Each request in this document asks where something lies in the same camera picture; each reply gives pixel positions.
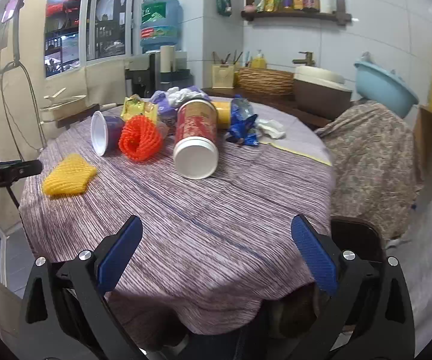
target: yellow trim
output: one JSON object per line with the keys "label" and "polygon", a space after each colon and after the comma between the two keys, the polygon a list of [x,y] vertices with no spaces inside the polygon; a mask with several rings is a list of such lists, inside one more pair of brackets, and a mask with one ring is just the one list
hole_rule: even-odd
{"label": "yellow trim", "polygon": [[289,150],[286,147],[282,147],[282,146],[276,145],[273,142],[260,142],[260,143],[263,144],[263,145],[271,145],[271,146],[273,146],[273,147],[275,147],[277,149],[284,150],[285,152],[290,152],[292,154],[301,155],[303,157],[310,158],[311,160],[320,162],[321,164],[325,164],[325,165],[327,165],[329,167],[332,166],[332,164],[329,161],[320,160],[320,159],[318,159],[316,157],[313,157],[312,155],[304,154],[304,153],[301,153],[299,151]]}

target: faucet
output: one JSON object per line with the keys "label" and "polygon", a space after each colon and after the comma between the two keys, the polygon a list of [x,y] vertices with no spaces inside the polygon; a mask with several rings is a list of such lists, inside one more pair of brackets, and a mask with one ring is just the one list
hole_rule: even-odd
{"label": "faucet", "polygon": [[300,51],[299,54],[306,54],[305,59],[293,59],[293,64],[302,64],[307,66],[316,66],[316,62],[313,60],[311,51]]}

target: purple cup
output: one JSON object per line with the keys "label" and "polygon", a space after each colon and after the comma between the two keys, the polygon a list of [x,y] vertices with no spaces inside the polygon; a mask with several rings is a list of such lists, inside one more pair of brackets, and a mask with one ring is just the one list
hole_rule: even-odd
{"label": "purple cup", "polygon": [[97,155],[102,157],[106,152],[118,147],[124,120],[117,116],[105,116],[96,111],[91,118],[91,142]]}

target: metal bolt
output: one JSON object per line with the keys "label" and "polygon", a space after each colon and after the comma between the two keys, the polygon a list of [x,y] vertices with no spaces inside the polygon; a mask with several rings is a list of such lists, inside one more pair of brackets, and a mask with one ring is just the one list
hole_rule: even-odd
{"label": "metal bolt", "polygon": [[80,259],[81,261],[86,261],[86,260],[88,260],[89,258],[91,258],[91,251],[89,251],[89,250],[84,250],[84,251],[80,252],[80,254],[78,255],[78,257],[79,257],[79,259]]}
{"label": "metal bolt", "polygon": [[35,261],[36,266],[44,266],[46,259],[44,257],[38,257]]}
{"label": "metal bolt", "polygon": [[397,266],[397,265],[399,265],[399,261],[395,257],[389,257],[388,258],[388,263],[391,266]]}
{"label": "metal bolt", "polygon": [[356,254],[351,250],[345,250],[344,252],[342,252],[342,256],[350,261],[356,258]]}

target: yellow cup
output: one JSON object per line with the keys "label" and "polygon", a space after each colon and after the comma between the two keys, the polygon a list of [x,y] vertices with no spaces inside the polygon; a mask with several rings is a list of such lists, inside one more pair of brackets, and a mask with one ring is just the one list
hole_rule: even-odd
{"label": "yellow cup", "polygon": [[212,101],[217,110],[217,127],[227,130],[231,127],[231,101]]}

